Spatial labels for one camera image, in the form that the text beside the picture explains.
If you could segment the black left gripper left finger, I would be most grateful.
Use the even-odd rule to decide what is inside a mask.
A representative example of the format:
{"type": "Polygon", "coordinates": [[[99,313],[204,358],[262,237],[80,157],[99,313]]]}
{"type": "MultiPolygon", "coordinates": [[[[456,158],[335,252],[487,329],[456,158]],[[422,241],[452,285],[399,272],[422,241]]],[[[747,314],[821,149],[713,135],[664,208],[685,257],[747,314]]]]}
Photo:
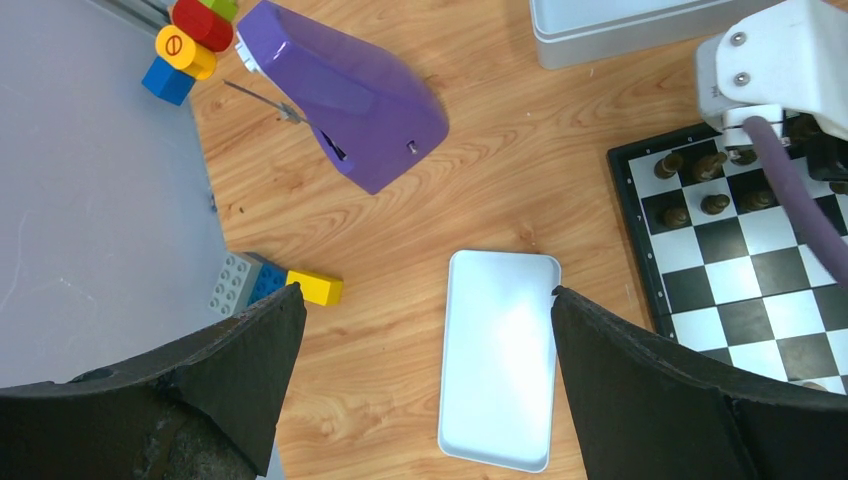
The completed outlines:
{"type": "Polygon", "coordinates": [[[214,325],[66,383],[1,392],[5,479],[265,475],[307,311],[291,284],[214,325]]]}

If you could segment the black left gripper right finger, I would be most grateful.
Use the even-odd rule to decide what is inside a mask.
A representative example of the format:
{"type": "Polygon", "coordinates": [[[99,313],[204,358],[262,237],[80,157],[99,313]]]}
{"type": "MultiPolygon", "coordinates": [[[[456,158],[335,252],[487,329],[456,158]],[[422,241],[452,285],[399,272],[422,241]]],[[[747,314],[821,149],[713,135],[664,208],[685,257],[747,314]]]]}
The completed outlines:
{"type": "Polygon", "coordinates": [[[557,287],[551,321],[591,479],[843,479],[847,399],[753,374],[557,287]]]}

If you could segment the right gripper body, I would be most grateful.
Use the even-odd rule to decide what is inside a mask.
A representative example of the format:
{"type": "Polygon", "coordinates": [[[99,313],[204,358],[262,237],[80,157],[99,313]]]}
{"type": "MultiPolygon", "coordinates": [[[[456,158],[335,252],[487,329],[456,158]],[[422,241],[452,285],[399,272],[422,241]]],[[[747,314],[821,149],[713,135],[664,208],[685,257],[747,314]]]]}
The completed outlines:
{"type": "Polygon", "coordinates": [[[809,114],[786,119],[792,159],[805,158],[808,176],[823,182],[847,182],[847,141],[823,132],[809,114]]]}

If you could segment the black white chessboard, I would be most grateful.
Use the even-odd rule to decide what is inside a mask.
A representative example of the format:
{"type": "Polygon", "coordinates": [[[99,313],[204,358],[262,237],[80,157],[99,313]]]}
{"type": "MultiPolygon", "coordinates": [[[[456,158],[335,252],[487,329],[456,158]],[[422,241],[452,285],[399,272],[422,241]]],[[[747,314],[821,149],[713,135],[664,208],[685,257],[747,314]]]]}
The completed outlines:
{"type": "Polygon", "coordinates": [[[847,291],[794,227],[752,153],[697,124],[611,149],[657,332],[779,381],[847,391],[847,291]]]}

